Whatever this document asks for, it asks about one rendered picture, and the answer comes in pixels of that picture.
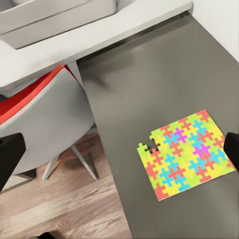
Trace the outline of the jigsaw puzzle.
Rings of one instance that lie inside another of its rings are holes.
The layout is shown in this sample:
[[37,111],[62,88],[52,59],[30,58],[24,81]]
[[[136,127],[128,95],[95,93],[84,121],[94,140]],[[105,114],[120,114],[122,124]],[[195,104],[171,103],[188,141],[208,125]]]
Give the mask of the jigsaw puzzle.
[[138,152],[159,201],[236,170],[223,150],[223,134],[202,110],[153,132],[159,150]]

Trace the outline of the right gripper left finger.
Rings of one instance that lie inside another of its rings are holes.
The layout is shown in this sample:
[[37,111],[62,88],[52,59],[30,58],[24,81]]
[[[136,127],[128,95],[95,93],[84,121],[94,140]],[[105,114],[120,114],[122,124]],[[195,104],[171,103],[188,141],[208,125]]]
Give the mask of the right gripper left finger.
[[0,138],[0,192],[26,152],[21,132]]

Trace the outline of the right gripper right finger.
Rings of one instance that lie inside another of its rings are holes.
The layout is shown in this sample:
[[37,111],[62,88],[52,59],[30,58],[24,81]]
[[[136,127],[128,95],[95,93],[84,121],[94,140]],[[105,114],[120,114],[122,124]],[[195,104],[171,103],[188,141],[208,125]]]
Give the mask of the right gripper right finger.
[[228,132],[223,150],[239,173],[239,134]]

